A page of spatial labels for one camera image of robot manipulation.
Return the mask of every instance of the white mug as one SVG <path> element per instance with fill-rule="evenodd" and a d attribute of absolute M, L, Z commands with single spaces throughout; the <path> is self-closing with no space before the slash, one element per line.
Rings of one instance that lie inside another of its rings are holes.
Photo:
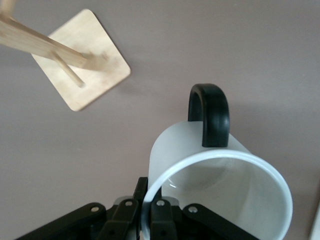
<path fill-rule="evenodd" d="M 284 178 L 229 135 L 229 129 L 227 146 L 203 147 L 204 128 L 202 121 L 182 121 L 155 141 L 141 212 L 144 239 L 150 239 L 150 204 L 161 188 L 162 196 L 178 199 L 182 209 L 201 204 L 260 240 L 282 240 L 293 214 Z"/>

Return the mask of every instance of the mug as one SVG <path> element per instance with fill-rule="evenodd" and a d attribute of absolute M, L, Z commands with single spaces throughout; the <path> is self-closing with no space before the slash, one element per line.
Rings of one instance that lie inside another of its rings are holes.
<path fill-rule="evenodd" d="M 141 211 L 150 239 L 150 204 L 161 188 L 183 209 L 201 204 L 260 240 L 282 240 L 291 223 L 293 200 L 282 175 L 229 134 L 227 99 L 213 84 L 196 84 L 188 121 L 167 128 L 155 141 L 148 191 Z"/>

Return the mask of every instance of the wooden dowel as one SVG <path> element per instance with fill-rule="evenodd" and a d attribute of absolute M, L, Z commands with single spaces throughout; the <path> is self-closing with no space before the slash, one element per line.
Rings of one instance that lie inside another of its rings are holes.
<path fill-rule="evenodd" d="M 11 18 L 17 0 L 2 0 L 0 7 L 0 15 L 3 18 Z"/>
<path fill-rule="evenodd" d="M 86 85 L 56 52 L 52 52 L 51 56 L 78 87 L 83 88 Z"/>
<path fill-rule="evenodd" d="M 12 18 L 4 18 L 2 14 L 0 14 L 0 44 L 48 59 L 52 59 L 51 53 L 55 52 L 68 65 L 78 68 L 83 67 L 87 61 L 81 53 L 24 26 Z"/>

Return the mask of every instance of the screw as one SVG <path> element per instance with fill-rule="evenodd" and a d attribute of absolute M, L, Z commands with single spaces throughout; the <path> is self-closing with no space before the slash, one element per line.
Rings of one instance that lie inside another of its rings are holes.
<path fill-rule="evenodd" d="M 189 212 L 195 214 L 196 212 L 198 212 L 198 209 L 195 206 L 191 206 L 189 207 Z"/>
<path fill-rule="evenodd" d="M 159 201 L 156 202 L 156 204 L 157 204 L 158 206 L 164 206 L 164 205 L 165 205 L 165 201 L 159 200 Z"/>
<path fill-rule="evenodd" d="M 94 206 L 91 208 L 91 212 L 95 213 L 99 211 L 99 207 L 98 206 Z"/>
<path fill-rule="evenodd" d="M 132 201 L 126 201 L 124 205 L 126 205 L 127 207 L 132 206 Z"/>

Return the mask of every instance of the square wooden base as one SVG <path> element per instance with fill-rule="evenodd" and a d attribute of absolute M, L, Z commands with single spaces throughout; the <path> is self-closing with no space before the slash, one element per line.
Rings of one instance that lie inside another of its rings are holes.
<path fill-rule="evenodd" d="M 82 10 L 49 37 L 89 59 L 83 68 L 70 66 L 85 83 L 79 87 L 54 60 L 32 55 L 73 111 L 83 109 L 131 72 L 96 16 L 88 9 Z"/>

